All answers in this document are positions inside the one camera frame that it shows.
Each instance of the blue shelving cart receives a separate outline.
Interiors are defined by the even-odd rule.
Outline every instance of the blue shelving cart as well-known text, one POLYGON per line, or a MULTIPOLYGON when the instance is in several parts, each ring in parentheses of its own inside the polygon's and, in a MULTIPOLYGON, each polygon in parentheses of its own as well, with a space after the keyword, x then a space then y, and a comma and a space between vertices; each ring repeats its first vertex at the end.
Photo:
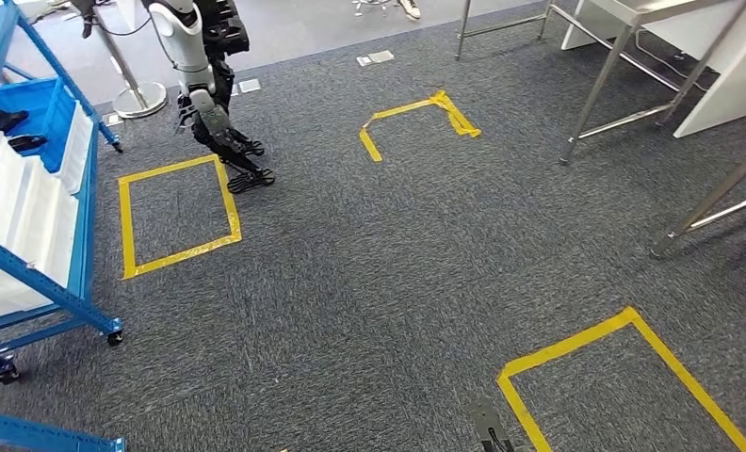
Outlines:
POLYGON ((123 452, 123 438, 108 440, 78 431, 0 415, 0 445, 49 452, 123 452))
MULTIPOLYGON (((0 330, 50 315, 56 312, 64 312, 67 319, 37 331, 30 332, 21 337, 8 340, 0 344, 0 381, 9 384, 18 378, 19 373, 11 357, 7 356, 9 352, 18 347, 32 344, 39 340, 69 331, 81 326, 90 326, 98 330, 101 334, 106 335, 107 342, 111 346, 116 346, 122 339, 122 326, 118 318, 112 318, 99 309, 97 309, 91 299, 90 288, 92 286, 93 273, 93 240, 94 240, 94 222, 95 222, 95 204, 96 204, 96 152, 97 137, 101 132, 107 142, 111 144, 116 151, 121 152, 121 144, 117 138, 109 131, 106 125, 98 118, 92 105, 88 102, 82 91, 76 86, 68 73, 62 68, 62 65, 52 54, 49 47, 41 39, 40 35, 29 24, 26 18, 21 14, 12 0, 4 0, 4 5, 0 6, 0 75, 6 63, 7 51, 12 40, 12 34, 15 27, 19 26, 35 43, 38 50, 43 54, 51 67, 57 73, 57 81, 51 81, 57 93, 62 88, 65 96, 73 97, 79 101, 85 114, 87 114, 92 123, 90 133, 89 149, 85 163, 84 175, 82 176, 81 188, 74 196, 78 200, 78 211, 76 214, 75 234, 73 239, 73 254, 71 258, 71 267, 69 272, 67 286, 60 285, 48 278, 46 275, 34 268, 33 265, 24 262, 17 255, 13 254, 0 245, 0 268, 8 275, 25 283, 28 287, 34 289, 41 295, 52 301, 51 304, 41 306, 28 311, 18 311, 7 315, 0 315, 0 330)), ((26 82, 28 84, 38 83, 36 80, 26 82)), ((0 88, 0 96, 6 95, 3 89, 14 89, 15 86, 7 85, 0 88)), ((59 108, 57 104, 59 99, 52 95, 47 98, 48 109, 59 108)), ((61 138, 59 134, 67 133, 67 130, 57 130, 59 124, 49 127, 45 130, 49 134, 49 142, 45 145, 44 153, 49 155, 56 153, 61 155, 65 147, 65 137, 61 138)), ((49 162, 43 158, 43 164, 48 168, 49 162)))

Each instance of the white sneaker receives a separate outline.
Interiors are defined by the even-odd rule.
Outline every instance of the white sneaker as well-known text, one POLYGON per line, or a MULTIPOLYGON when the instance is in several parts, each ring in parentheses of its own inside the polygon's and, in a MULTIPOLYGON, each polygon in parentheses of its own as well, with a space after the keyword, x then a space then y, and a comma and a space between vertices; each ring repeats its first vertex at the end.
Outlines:
POLYGON ((398 0, 403 7, 403 12, 412 19, 420 19, 420 9, 414 0, 398 0))

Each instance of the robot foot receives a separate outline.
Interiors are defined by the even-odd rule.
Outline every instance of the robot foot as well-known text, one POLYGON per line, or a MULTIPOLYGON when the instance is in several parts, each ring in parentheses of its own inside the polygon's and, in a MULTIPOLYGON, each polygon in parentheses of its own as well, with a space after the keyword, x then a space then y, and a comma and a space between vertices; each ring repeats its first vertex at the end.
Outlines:
POLYGON ((238 194, 256 188, 258 186, 269 186, 276 182, 276 176, 270 169, 263 169, 260 173, 241 172, 232 178, 227 185, 229 191, 238 194))

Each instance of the blue plastic bin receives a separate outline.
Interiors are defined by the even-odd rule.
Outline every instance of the blue plastic bin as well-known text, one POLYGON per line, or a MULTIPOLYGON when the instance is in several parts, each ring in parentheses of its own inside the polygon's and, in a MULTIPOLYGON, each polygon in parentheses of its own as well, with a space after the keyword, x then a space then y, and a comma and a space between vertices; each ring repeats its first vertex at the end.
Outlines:
POLYGON ((62 80, 46 78, 4 85, 0 88, 0 109, 26 110, 29 118, 9 131, 11 136, 42 135, 48 142, 21 155, 39 155, 49 172, 59 171, 65 141, 76 103, 62 80))

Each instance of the carpet floor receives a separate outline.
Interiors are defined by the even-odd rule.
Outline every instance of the carpet floor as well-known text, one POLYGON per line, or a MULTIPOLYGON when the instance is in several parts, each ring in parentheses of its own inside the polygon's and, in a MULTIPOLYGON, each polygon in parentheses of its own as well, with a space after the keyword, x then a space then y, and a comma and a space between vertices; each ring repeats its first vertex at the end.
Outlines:
MULTIPOLYGON (((125 342, 80 329, 21 350, 0 413, 133 452, 476 452, 483 397, 529 444, 500 370, 632 306, 746 437, 746 212, 648 256, 746 156, 746 118, 682 139, 638 122, 561 167, 606 51, 560 51, 554 21, 541 41, 534 25, 473 38, 456 62, 454 28, 240 74, 262 89, 234 98, 233 121, 266 143, 275 185, 235 197, 240 242, 128 280, 116 179, 208 151, 173 134, 170 105, 116 126, 126 153, 99 154, 93 295, 125 342), (395 60, 355 60, 381 50, 395 60), (372 162, 360 126, 437 89, 481 136, 427 106, 370 125, 372 162)), ((670 95, 621 64, 592 122, 670 95)), ((214 167, 130 190, 138 264, 229 233, 214 167)), ((512 384, 557 451, 736 450, 630 328, 512 384)))

